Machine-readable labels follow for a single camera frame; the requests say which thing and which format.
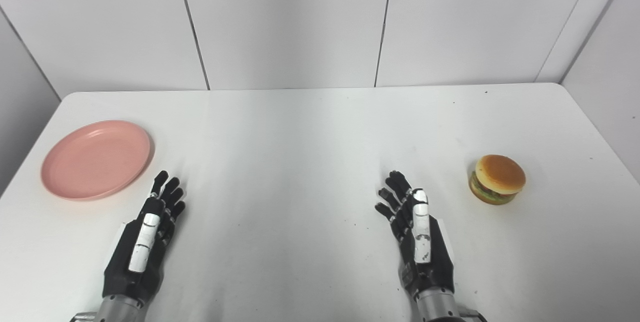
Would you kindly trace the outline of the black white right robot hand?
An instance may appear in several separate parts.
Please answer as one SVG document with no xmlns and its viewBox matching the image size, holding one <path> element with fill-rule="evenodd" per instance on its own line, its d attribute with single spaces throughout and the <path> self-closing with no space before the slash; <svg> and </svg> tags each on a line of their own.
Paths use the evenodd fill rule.
<svg viewBox="0 0 640 322">
<path fill-rule="evenodd" d="M 378 190 L 383 201 L 375 204 L 375 210 L 387 219 L 397 240 L 403 288 L 414 299 L 430 289 L 454 292 L 454 264 L 425 190 L 412 188 L 397 170 L 389 173 L 385 183 Z"/>
</svg>

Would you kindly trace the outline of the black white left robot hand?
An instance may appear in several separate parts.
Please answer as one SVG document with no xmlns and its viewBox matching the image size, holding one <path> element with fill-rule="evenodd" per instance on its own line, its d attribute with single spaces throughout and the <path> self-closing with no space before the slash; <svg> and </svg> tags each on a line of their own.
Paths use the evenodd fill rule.
<svg viewBox="0 0 640 322">
<path fill-rule="evenodd" d="M 162 283 L 162 264 L 185 210 L 178 177 L 160 171 L 134 220 L 126 223 L 103 272 L 102 297 L 124 296 L 141 307 Z"/>
</svg>

